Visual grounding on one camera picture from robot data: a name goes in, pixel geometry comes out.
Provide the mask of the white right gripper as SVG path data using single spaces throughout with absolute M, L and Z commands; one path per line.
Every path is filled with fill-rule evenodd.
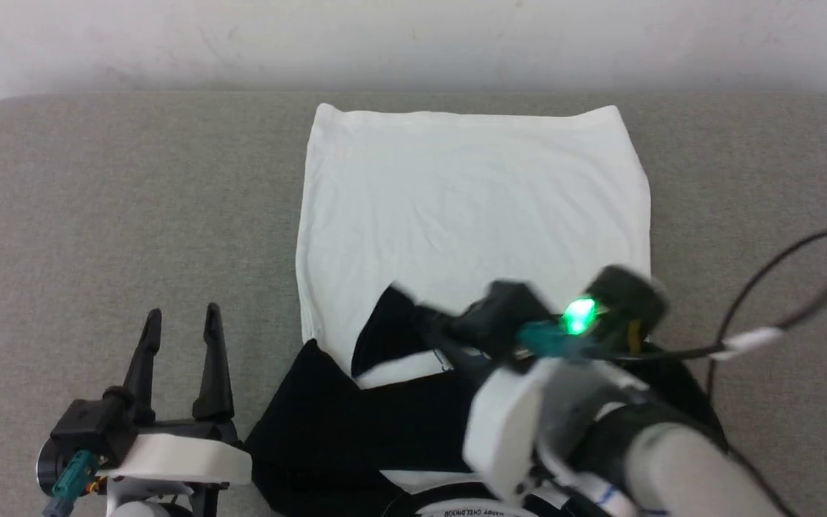
M 457 315 L 388 285 L 391 317 L 419 332 L 426 347 L 465 377 L 487 377 L 492 363 L 457 337 Z M 645 400 L 645 383 L 607 361 L 542 358 L 527 373 L 499 368 L 470 403 L 462 456 L 493 496 L 521 504 L 550 483 L 600 505 L 627 499 L 611 483 L 574 467 L 571 456 L 608 412 Z

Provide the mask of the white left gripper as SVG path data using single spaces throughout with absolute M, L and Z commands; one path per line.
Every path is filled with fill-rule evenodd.
M 151 309 L 142 327 L 123 383 L 132 395 L 134 424 L 154 424 L 151 407 L 154 359 L 161 347 L 163 315 Z M 206 347 L 200 392 L 192 404 L 198 421 L 227 422 L 234 416 L 228 350 L 219 305 L 207 305 L 203 340 Z M 148 481 L 246 485 L 251 481 L 252 458 L 244 451 L 233 423 L 198 422 L 188 429 L 142 432 L 108 478 Z

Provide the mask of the white and black t-shirt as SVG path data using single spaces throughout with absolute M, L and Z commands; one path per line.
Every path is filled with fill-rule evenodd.
M 516 507 L 462 445 L 476 387 L 391 317 L 388 285 L 460 315 L 493 281 L 558 320 L 604 267 L 650 277 L 650 190 L 615 107 L 571 117 L 314 117 L 296 242 L 305 344 L 248 438 L 283 517 L 601 517 L 551 488 Z M 679 360 L 630 367 L 724 439 Z

